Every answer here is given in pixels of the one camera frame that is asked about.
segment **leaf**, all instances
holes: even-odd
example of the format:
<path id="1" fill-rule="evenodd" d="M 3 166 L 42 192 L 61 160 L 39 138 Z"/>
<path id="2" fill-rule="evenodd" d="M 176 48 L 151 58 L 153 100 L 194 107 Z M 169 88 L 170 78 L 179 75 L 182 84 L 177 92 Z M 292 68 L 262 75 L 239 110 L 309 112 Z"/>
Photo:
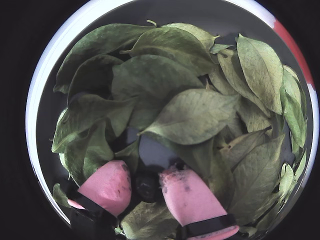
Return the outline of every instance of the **leaf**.
<path id="1" fill-rule="evenodd" d="M 71 206 L 68 203 L 68 198 L 66 194 L 61 190 L 60 188 L 60 183 L 56 183 L 53 186 L 53 199 L 60 205 L 66 207 L 66 208 L 71 208 Z"/>
<path id="2" fill-rule="evenodd" d="M 96 55 L 80 65 L 72 79 L 68 93 L 68 103 L 81 92 L 95 92 L 103 96 L 111 94 L 113 80 L 112 66 L 123 61 L 107 54 Z"/>
<path id="3" fill-rule="evenodd" d="M 240 233 L 247 233 L 248 234 L 248 238 L 251 238 L 252 236 L 254 236 L 256 234 L 258 230 L 253 227 L 253 226 L 241 226 L 239 229 Z"/>
<path id="4" fill-rule="evenodd" d="M 209 53 L 218 54 L 221 50 L 225 50 L 227 48 L 233 47 L 233 45 L 225 45 L 225 44 L 215 44 L 210 49 Z"/>
<path id="5" fill-rule="evenodd" d="M 250 89 L 268 109 L 281 115 L 283 111 L 279 91 L 284 69 L 276 52 L 268 44 L 241 34 L 237 50 Z"/>
<path id="6" fill-rule="evenodd" d="M 209 73 L 209 78 L 213 86 L 223 95 L 236 95 L 237 91 L 228 83 L 225 74 L 220 66 Z"/>
<path id="7" fill-rule="evenodd" d="M 280 200 L 283 200 L 287 196 L 293 180 L 294 180 L 294 171 L 292 170 L 289 164 L 284 163 L 282 165 L 281 176 L 280 176 L 280 186 L 279 186 Z"/>
<path id="8" fill-rule="evenodd" d="M 195 36 L 203 44 L 204 48 L 207 51 L 209 51 L 210 48 L 215 44 L 215 40 L 220 37 L 220 36 L 213 36 L 209 32 L 188 23 L 181 23 L 181 22 L 169 23 L 169 24 L 163 25 L 162 28 L 177 28 L 177 29 L 187 31 L 188 33 Z"/>
<path id="9" fill-rule="evenodd" d="M 299 103 L 289 95 L 284 85 L 280 90 L 283 115 L 295 142 L 303 148 L 307 137 L 307 126 Z"/>
<path id="10" fill-rule="evenodd" d="M 279 129 L 279 133 L 284 132 L 285 128 L 285 118 L 283 115 L 275 114 L 276 123 Z"/>
<path id="11" fill-rule="evenodd" d="M 130 240 L 162 239 L 174 232 L 178 224 L 162 202 L 141 202 L 121 221 L 125 236 Z"/>
<path id="12" fill-rule="evenodd" d="M 236 114 L 239 96 L 206 89 L 176 95 L 143 132 L 152 132 L 182 145 L 202 143 L 220 132 Z"/>
<path id="13" fill-rule="evenodd" d="M 219 153 L 213 154 L 210 161 L 210 177 L 206 178 L 208 186 L 222 207 L 228 210 L 235 193 L 235 179 Z"/>
<path id="14" fill-rule="evenodd" d="M 143 130 L 176 94 L 204 88 L 191 71 L 166 57 L 135 56 L 113 68 L 112 96 L 123 101 L 138 97 L 129 125 Z"/>
<path id="15" fill-rule="evenodd" d="M 109 119 L 115 135 L 120 136 L 127 127 L 135 104 L 134 99 L 111 101 L 92 94 L 79 97 L 57 123 L 52 152 L 64 153 L 70 142 L 85 137 L 85 131 L 101 120 Z"/>
<path id="16" fill-rule="evenodd" d="M 248 86 L 237 52 L 229 49 L 222 50 L 218 54 L 218 60 L 227 81 L 233 89 L 235 89 L 241 96 L 249 99 L 257 105 L 267 117 L 270 117 L 271 114 L 266 109 L 263 102 Z"/>
<path id="17" fill-rule="evenodd" d="M 273 224 L 274 220 L 276 219 L 279 210 L 280 210 L 280 206 L 281 206 L 281 202 L 278 202 L 256 225 L 256 228 L 258 229 L 258 231 L 265 231 L 268 230 L 271 225 Z"/>
<path id="18" fill-rule="evenodd" d="M 289 66 L 287 65 L 283 65 L 283 69 L 284 70 L 287 70 L 291 76 L 294 78 L 294 81 L 295 83 L 292 81 L 292 85 L 295 86 L 295 90 L 296 90 L 296 87 L 299 88 L 299 94 L 297 93 L 296 96 L 300 95 L 300 100 L 299 98 L 295 98 L 297 100 L 298 103 L 300 103 L 301 105 L 301 109 L 302 109 L 302 113 L 303 113 L 303 116 L 304 116 L 304 120 L 306 121 L 307 120 L 307 100 L 306 100 L 306 94 L 305 94 L 305 91 L 302 89 L 301 87 L 301 84 L 300 84 L 300 80 L 298 78 L 298 75 L 297 73 Z"/>
<path id="19" fill-rule="evenodd" d="M 272 125 L 271 120 L 260 108 L 244 97 L 240 98 L 238 113 L 249 133 L 266 129 Z M 267 131 L 266 134 L 272 136 L 272 130 Z"/>
<path id="20" fill-rule="evenodd" d="M 141 34 L 155 27 L 112 23 L 89 32 L 73 46 L 65 57 L 57 73 L 53 91 L 68 93 L 69 85 L 82 63 L 96 55 L 123 49 L 137 41 Z"/>
<path id="21" fill-rule="evenodd" d="M 215 65 L 208 51 L 195 36 L 175 27 L 147 31 L 141 35 L 133 49 L 120 53 L 167 57 L 185 66 L 197 77 L 211 73 Z"/>
<path id="22" fill-rule="evenodd" d="M 275 188 L 284 138 L 283 134 L 256 146 L 235 168 L 235 192 L 228 212 L 235 215 L 238 225 L 250 223 L 248 214 L 257 210 Z"/>
<path id="23" fill-rule="evenodd" d="M 115 158 L 124 161 L 129 167 L 131 174 L 136 173 L 138 168 L 139 142 L 140 139 L 136 140 L 125 149 L 115 153 Z"/>
<path id="24" fill-rule="evenodd" d="M 303 157 L 301 159 L 301 162 L 298 165 L 298 168 L 296 169 L 295 173 L 294 173 L 294 177 L 293 180 L 297 183 L 299 181 L 299 178 L 302 176 L 305 167 L 307 164 L 307 152 L 305 151 L 303 154 Z"/>
<path id="25" fill-rule="evenodd" d="M 295 99 L 301 108 L 301 94 L 299 85 L 294 76 L 292 76 L 286 69 L 283 70 L 283 87 L 285 92 Z"/>
<path id="26" fill-rule="evenodd" d="M 300 160 L 302 159 L 305 150 L 299 146 L 299 144 L 295 141 L 293 137 L 291 137 L 291 146 L 292 146 L 292 153 L 295 155 L 294 165 L 299 164 Z"/>
<path id="27" fill-rule="evenodd" d="M 227 120 L 224 129 L 222 129 L 215 138 L 220 138 L 220 140 L 227 145 L 227 143 L 246 133 L 247 129 L 243 125 L 243 122 L 238 116 L 230 118 Z"/>
<path id="28" fill-rule="evenodd" d="M 280 194 L 277 193 L 271 193 L 264 203 L 254 212 L 251 212 L 246 217 L 249 219 L 251 218 L 253 222 L 259 220 L 263 215 L 265 215 L 274 205 L 277 204 L 280 200 Z"/>
<path id="29" fill-rule="evenodd" d="M 98 168 L 114 159 L 114 153 L 106 141 L 106 122 L 101 122 L 92 134 L 86 149 L 83 175 L 88 179 Z"/>
<path id="30" fill-rule="evenodd" d="M 226 147 L 220 149 L 220 153 L 230 169 L 234 169 L 248 153 L 264 143 L 267 130 L 268 128 L 239 136 Z"/>
<path id="31" fill-rule="evenodd" d="M 90 128 L 86 137 L 69 143 L 65 150 L 67 170 L 78 186 L 81 186 L 96 170 L 114 155 L 104 138 L 106 123 Z"/>
<path id="32" fill-rule="evenodd" d="M 306 163 L 307 163 L 307 154 L 306 154 L 306 152 L 304 152 L 303 157 L 301 159 L 301 162 L 298 164 L 298 168 L 296 169 L 296 171 L 295 171 L 295 173 L 293 175 L 291 185 L 290 185 L 286 195 L 283 197 L 283 204 L 282 205 L 287 203 L 289 197 L 293 193 L 296 185 L 299 182 L 300 177 L 302 176 L 302 174 L 303 174 L 303 172 L 305 170 Z"/>

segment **bowl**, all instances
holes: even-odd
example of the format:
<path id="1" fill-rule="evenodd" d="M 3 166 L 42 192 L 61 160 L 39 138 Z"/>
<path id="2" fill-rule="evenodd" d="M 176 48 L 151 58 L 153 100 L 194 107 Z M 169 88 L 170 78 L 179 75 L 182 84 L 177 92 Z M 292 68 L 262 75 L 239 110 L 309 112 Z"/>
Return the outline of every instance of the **bowl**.
<path id="1" fill-rule="evenodd" d="M 67 96 L 53 93 L 56 74 L 72 46 L 85 34 L 102 25 L 127 23 L 145 25 L 151 19 L 159 25 L 189 23 L 223 41 L 234 40 L 236 33 L 264 41 L 278 54 L 283 64 L 297 72 L 307 103 L 307 164 L 288 202 L 273 222 L 274 229 L 292 209 L 311 173 L 319 137 L 319 105 L 307 63 L 286 29 L 265 8 L 253 0 L 92 0 L 75 12 L 56 32 L 44 50 L 30 84 L 25 121 L 30 161 L 40 186 L 57 214 L 70 225 L 69 209 L 59 206 L 52 189 L 68 173 L 57 154 L 51 152 L 56 123 L 66 107 Z"/>

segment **pink silicone finger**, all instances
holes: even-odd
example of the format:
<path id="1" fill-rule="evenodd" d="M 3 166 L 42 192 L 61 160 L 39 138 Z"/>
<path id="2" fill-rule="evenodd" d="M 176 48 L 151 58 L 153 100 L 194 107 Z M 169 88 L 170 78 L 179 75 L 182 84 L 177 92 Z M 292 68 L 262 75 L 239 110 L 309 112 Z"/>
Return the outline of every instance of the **pink silicone finger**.
<path id="1" fill-rule="evenodd" d="M 100 167 L 78 189 L 78 192 L 117 217 L 131 200 L 131 178 L 124 161 L 113 160 Z M 75 208 L 83 207 L 68 200 Z"/>
<path id="2" fill-rule="evenodd" d="M 160 174 L 160 184 L 168 209 L 182 226 L 227 214 L 204 181 L 191 169 L 171 167 Z M 232 226 L 201 239 L 223 240 L 238 230 L 238 226 Z"/>

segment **black background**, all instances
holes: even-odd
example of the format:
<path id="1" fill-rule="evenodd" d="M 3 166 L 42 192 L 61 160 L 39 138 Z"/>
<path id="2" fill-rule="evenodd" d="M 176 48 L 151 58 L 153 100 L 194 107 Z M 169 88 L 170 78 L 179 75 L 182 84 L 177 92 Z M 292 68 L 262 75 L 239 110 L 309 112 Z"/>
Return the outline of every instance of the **black background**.
<path id="1" fill-rule="evenodd" d="M 72 240 L 37 185 L 26 146 L 29 84 L 46 45 L 86 0 L 7 0 L 0 6 L 0 227 L 10 239 Z M 257 0 L 291 33 L 320 89 L 320 13 L 316 0 Z M 266 239 L 319 239 L 320 162 L 284 221 Z"/>

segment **pile of leaves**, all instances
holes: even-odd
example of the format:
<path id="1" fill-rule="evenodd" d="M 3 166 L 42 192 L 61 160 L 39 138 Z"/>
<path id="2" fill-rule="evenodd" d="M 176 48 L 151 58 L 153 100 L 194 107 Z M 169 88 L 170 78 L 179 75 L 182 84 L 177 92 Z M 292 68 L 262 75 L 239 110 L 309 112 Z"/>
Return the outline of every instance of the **pile of leaves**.
<path id="1" fill-rule="evenodd" d="M 306 96 L 295 71 L 266 43 L 239 34 L 234 45 L 197 26 L 109 24 L 80 39 L 64 59 L 55 92 L 67 95 L 52 152 L 79 186 L 123 160 L 139 170 L 141 135 L 196 171 L 250 237 L 267 230 L 306 164 Z M 134 143 L 114 152 L 128 128 Z M 285 138 L 293 164 L 282 165 Z M 66 207 L 59 184 L 56 201 Z M 121 219 L 128 239 L 173 239 L 165 203 L 141 202 Z"/>

